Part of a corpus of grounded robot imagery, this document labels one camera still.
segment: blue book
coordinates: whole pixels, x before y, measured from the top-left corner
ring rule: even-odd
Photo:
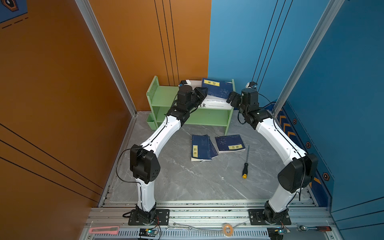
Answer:
[[[215,146],[213,145],[211,139],[209,139],[209,156],[211,157],[211,159],[218,156],[218,153],[217,153]]]
[[[245,150],[245,146],[240,135],[215,137],[215,140],[219,153]]]
[[[209,154],[209,136],[192,135],[191,160],[211,160]]]
[[[233,91],[232,83],[216,81],[208,78],[202,79],[201,86],[208,88],[208,95],[224,99],[227,99],[229,94]]]

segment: green shelf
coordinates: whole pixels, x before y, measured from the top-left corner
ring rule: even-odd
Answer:
[[[235,91],[234,80],[232,80],[232,84]],[[147,98],[152,111],[147,123],[152,130],[156,130],[164,121],[165,114],[172,105],[178,90],[179,87],[177,86],[160,86],[157,76],[153,78],[147,91]],[[227,135],[232,113],[233,108],[231,110],[198,108],[190,115],[185,124],[225,127],[225,135]]]

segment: vertical metal pole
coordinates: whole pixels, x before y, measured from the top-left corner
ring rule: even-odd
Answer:
[[[121,96],[124,99],[124,102],[127,108],[129,109],[132,117],[135,117],[137,113],[135,105],[133,104],[133,101],[131,96],[129,95],[127,86],[125,85],[125,82],[121,76],[121,73],[115,62],[115,59],[113,58],[111,50],[109,49],[109,46],[104,37],[104,34],[101,31],[99,23],[97,22],[96,16],[93,13],[91,4],[89,3],[88,0],[75,0],[75,2],[81,14],[83,15],[83,18],[89,28],[89,31],[91,32],[93,39],[95,40],[109,71],[111,72],[111,75],[116,83],[116,86],[120,91]]]
[[[343,3],[344,0],[329,1],[327,7],[323,12],[323,15],[321,16],[319,22],[316,25],[316,28],[314,29],[311,35],[311,38],[305,46],[303,53],[297,61],[295,68],[293,69],[290,77],[288,78],[287,83],[285,84],[283,90],[280,93],[279,98],[277,99],[277,102],[272,110],[272,113],[275,116],[277,116],[280,109],[283,107],[285,101],[288,99],[289,94],[291,94],[292,89],[299,80],[301,74],[303,73],[308,62],[310,61],[313,53],[319,46],[321,40],[323,39],[325,33],[327,32],[329,26],[331,25],[333,19],[335,18]]]

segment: tape roll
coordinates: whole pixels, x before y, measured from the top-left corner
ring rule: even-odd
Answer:
[[[227,237],[230,237],[233,235],[233,227],[229,223],[226,223],[223,225],[223,234]]]

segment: gray marble floor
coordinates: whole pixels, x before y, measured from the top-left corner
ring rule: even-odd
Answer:
[[[129,147],[140,145],[153,133],[146,123],[148,114],[138,112]],[[233,112],[228,135],[240,134],[246,147],[250,145],[247,179],[242,178],[246,151],[219,154],[212,161],[192,162],[192,134],[208,134],[217,149],[215,137],[224,135],[224,127],[185,124],[170,138],[158,157],[161,171],[155,180],[157,201],[272,197],[278,186],[277,174],[284,164],[261,134],[237,121],[237,111]],[[124,180],[134,180],[129,170],[129,151],[123,155],[118,172]],[[111,202],[137,201],[136,184],[115,179],[112,186]]]

